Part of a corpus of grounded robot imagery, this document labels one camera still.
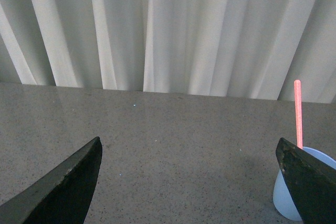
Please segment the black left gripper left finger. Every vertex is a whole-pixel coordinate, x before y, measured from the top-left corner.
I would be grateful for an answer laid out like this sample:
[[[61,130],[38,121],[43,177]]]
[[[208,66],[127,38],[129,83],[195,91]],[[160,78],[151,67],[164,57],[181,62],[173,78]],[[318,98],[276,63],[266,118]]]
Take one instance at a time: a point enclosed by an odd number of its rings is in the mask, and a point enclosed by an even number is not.
[[[95,137],[1,205],[1,223],[84,223],[97,185],[102,144]]]

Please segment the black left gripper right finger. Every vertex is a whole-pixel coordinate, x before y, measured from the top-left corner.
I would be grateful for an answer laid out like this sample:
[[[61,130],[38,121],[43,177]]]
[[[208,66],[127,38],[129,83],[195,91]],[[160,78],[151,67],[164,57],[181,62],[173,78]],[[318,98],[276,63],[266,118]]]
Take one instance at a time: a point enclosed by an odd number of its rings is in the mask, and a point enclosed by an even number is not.
[[[276,157],[303,223],[335,223],[335,169],[280,138]]]

